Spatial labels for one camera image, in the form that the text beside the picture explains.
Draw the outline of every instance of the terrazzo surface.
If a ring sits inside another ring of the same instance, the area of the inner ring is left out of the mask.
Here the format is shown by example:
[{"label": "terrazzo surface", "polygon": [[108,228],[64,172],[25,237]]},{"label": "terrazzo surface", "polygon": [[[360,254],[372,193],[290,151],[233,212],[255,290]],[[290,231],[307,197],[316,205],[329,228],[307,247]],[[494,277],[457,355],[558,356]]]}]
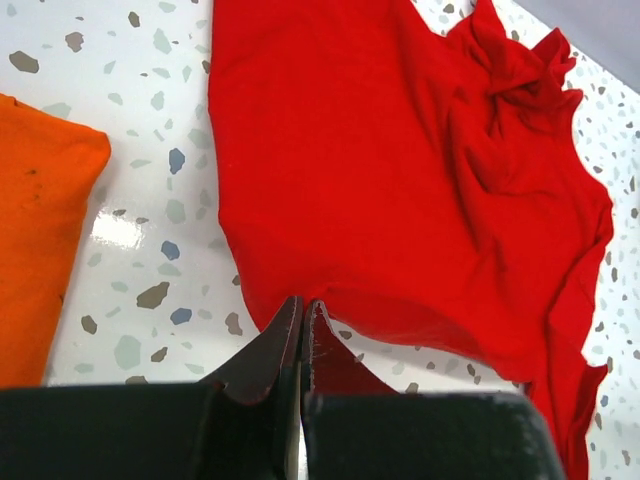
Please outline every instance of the terrazzo surface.
[{"label": "terrazzo surface", "polygon": [[[508,34],[533,46],[549,29],[495,2]],[[256,334],[217,224],[206,113],[211,4],[0,1],[0,91],[105,131],[113,147],[94,188],[47,383],[192,381]],[[468,0],[416,7],[444,33]],[[584,354],[607,364],[587,443],[593,479],[640,478],[640,96],[582,52],[567,85],[586,96],[574,121],[585,168],[614,200]],[[517,391],[486,366],[428,348],[344,342],[400,391]]]}]

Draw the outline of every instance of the gray speck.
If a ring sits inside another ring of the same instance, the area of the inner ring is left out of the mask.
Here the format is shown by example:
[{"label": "gray speck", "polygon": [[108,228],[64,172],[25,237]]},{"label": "gray speck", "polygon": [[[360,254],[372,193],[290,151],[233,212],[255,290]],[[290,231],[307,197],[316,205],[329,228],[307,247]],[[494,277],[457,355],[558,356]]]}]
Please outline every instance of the gray speck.
[{"label": "gray speck", "polygon": [[189,77],[191,76],[191,67],[189,67],[188,65],[186,67],[184,67],[182,69],[182,78],[184,79],[184,81],[186,82],[187,80],[189,80]]},{"label": "gray speck", "polygon": [[12,54],[10,54],[9,61],[21,72],[38,73],[38,71],[40,70],[40,64],[38,63],[38,60],[30,57],[22,50],[18,50],[17,52],[13,52]]},{"label": "gray speck", "polygon": [[459,364],[460,361],[457,358],[450,358],[444,366],[444,373],[453,372]]},{"label": "gray speck", "polygon": [[411,382],[406,388],[405,393],[418,393],[419,385],[416,382]]},{"label": "gray speck", "polygon": [[402,375],[402,372],[404,372],[404,362],[398,362],[391,367],[391,373],[394,375]]},{"label": "gray speck", "polygon": [[202,375],[204,373],[204,368],[200,365],[185,363],[184,366],[187,367],[191,373],[195,373],[196,375]]},{"label": "gray speck", "polygon": [[200,192],[200,205],[202,205],[203,207],[211,207],[213,205],[213,201],[209,196],[209,192],[207,192],[205,189]]},{"label": "gray speck", "polygon": [[144,375],[134,375],[127,378],[124,383],[125,385],[146,385],[149,382],[147,382],[147,379],[144,377]]},{"label": "gray speck", "polygon": [[168,277],[179,277],[182,275],[182,272],[177,267],[166,262],[158,267],[158,273]]},{"label": "gray speck", "polygon": [[196,210],[196,220],[202,220],[206,214],[207,209],[204,207],[200,207],[198,210]]},{"label": "gray speck", "polygon": [[67,47],[69,47],[74,53],[78,53],[82,50],[84,36],[80,32],[72,32],[64,37],[64,41],[67,42]]},{"label": "gray speck", "polygon": [[198,106],[196,107],[196,118],[200,120],[200,118],[202,118],[202,115],[204,115],[204,112],[205,112],[204,105],[199,103]]},{"label": "gray speck", "polygon": [[206,155],[202,155],[198,161],[196,162],[196,168],[198,170],[202,170],[204,167],[207,166],[207,164],[209,163],[209,160],[207,159]]},{"label": "gray speck", "polygon": [[53,105],[47,105],[42,109],[44,113],[48,113],[54,117],[62,118],[66,120],[71,113],[71,107],[64,102],[54,103]]},{"label": "gray speck", "polygon": [[171,44],[169,43],[167,36],[159,28],[156,30],[156,33],[153,34],[153,46],[160,50],[162,53],[171,53]]},{"label": "gray speck", "polygon": [[162,303],[168,292],[169,282],[160,282],[158,285],[155,285],[138,295],[136,304],[140,308],[153,310]]},{"label": "gray speck", "polygon": [[229,315],[227,315],[227,318],[224,320],[224,323],[227,326],[229,333],[231,335],[242,336],[242,329],[240,328],[240,324],[238,320],[239,320],[238,314],[235,312],[231,312]]},{"label": "gray speck", "polygon": [[113,354],[116,363],[123,370],[130,370],[140,365],[140,341],[131,335],[120,337]]},{"label": "gray speck", "polygon": [[164,357],[167,356],[167,350],[169,350],[168,347],[162,347],[156,353],[151,355],[151,361],[154,363],[160,363],[162,360],[164,360]]},{"label": "gray speck", "polygon": [[203,308],[198,310],[198,316],[200,318],[202,318],[203,320],[211,320],[213,318],[213,315],[211,314],[211,312],[209,310],[205,310]]},{"label": "gray speck", "polygon": [[141,158],[137,158],[134,161],[132,161],[129,166],[131,166],[131,168],[140,168],[140,167],[144,167],[145,165],[149,165],[151,163],[151,160],[143,160]]},{"label": "gray speck", "polygon": [[129,23],[133,28],[138,28],[140,26],[140,17],[136,12],[129,12]]},{"label": "gray speck", "polygon": [[184,223],[187,220],[187,214],[184,210],[184,204],[179,200],[170,199],[167,202],[165,213],[167,214],[167,218],[174,225]]},{"label": "gray speck", "polygon": [[161,76],[162,78],[171,77],[171,74],[169,73],[169,70],[167,70],[166,68],[156,67],[156,68],[152,68],[151,71],[153,73],[155,73],[156,75]]},{"label": "gray speck", "polygon": [[216,238],[215,240],[209,242],[209,245],[207,245],[207,247],[211,250],[225,250],[228,248],[227,242],[224,240],[224,238]]},{"label": "gray speck", "polygon": [[107,98],[117,105],[122,105],[122,97],[119,93],[110,93]]},{"label": "gray speck", "polygon": [[89,335],[95,335],[98,331],[98,324],[95,322],[91,315],[85,315],[80,319],[82,329]]},{"label": "gray speck", "polygon": [[105,74],[109,75],[111,72],[113,72],[113,67],[115,67],[115,66],[116,66],[116,61],[114,60],[114,61],[112,61],[112,62],[107,63],[107,64],[104,66],[104,68],[102,69],[102,71],[103,71]]},{"label": "gray speck", "polygon": [[158,4],[158,7],[160,7],[160,10],[162,10],[164,13],[171,13],[176,9],[176,6],[173,3],[168,2],[160,2]]},{"label": "gray speck", "polygon": [[182,153],[178,148],[173,148],[169,151],[169,171],[173,175],[182,170],[184,162],[184,153]]},{"label": "gray speck", "polygon": [[156,110],[162,110],[164,108],[164,92],[159,91],[153,98],[151,98],[151,106]]},{"label": "gray speck", "polygon": [[198,148],[209,148],[211,146],[211,135],[197,128],[192,128],[187,138]]},{"label": "gray speck", "polygon": [[107,317],[107,318],[115,317],[121,311],[122,311],[122,309],[120,307],[116,307],[113,310],[110,310],[109,312],[105,313],[104,316]]},{"label": "gray speck", "polygon": [[129,287],[124,282],[111,282],[111,288],[113,288],[116,292],[128,292]]},{"label": "gray speck", "polygon": [[74,367],[74,370],[78,373],[91,373],[93,372],[93,365],[90,363],[79,363]]},{"label": "gray speck", "polygon": [[189,320],[191,320],[192,315],[193,313],[191,312],[191,309],[178,308],[171,314],[171,317],[169,318],[171,319],[171,322],[173,322],[174,325],[180,325],[182,323],[187,323]]},{"label": "gray speck", "polygon": [[89,265],[90,267],[95,267],[101,261],[102,261],[102,254],[99,253],[99,252],[98,253],[94,253],[93,255],[91,255],[91,257],[87,261],[87,265]]}]

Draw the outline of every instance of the red fabric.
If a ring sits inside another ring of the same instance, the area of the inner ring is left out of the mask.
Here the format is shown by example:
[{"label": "red fabric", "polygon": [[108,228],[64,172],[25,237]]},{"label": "red fabric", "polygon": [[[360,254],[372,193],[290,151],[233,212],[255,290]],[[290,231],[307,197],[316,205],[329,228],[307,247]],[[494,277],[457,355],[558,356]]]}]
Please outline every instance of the red fabric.
[{"label": "red fabric", "polygon": [[447,37],[409,0],[217,0],[220,222],[256,324],[288,295],[378,340],[530,383],[571,479],[606,368],[580,350],[611,202],[582,167],[557,30],[489,0]]}]

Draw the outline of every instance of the orange fabric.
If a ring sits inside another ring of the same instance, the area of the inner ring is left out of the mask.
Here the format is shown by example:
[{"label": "orange fabric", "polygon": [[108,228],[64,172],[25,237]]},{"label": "orange fabric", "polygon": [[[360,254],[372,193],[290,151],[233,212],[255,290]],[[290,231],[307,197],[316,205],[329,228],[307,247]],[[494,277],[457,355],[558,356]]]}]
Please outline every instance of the orange fabric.
[{"label": "orange fabric", "polygon": [[42,379],[107,136],[0,95],[0,388]]}]

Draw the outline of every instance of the speckled countertop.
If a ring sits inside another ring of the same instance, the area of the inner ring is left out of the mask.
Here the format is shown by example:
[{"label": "speckled countertop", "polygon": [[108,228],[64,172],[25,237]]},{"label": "speckled countertop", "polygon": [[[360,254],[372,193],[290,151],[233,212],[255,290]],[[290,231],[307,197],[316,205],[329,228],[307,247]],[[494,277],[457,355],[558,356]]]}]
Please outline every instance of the speckled countertop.
[{"label": "speckled countertop", "polygon": [[[512,38],[532,46],[548,32],[509,0],[495,3]],[[468,0],[416,6],[442,33],[471,10]],[[0,91],[105,131],[113,147],[92,194],[47,382],[190,381],[213,370],[257,332],[216,221],[210,2],[0,1],[0,32]],[[616,234],[584,348],[610,370],[587,439],[591,478],[637,479],[640,96],[574,55],[567,83],[586,93],[577,149],[615,202]],[[398,390],[516,390],[467,359],[337,330]]]}]

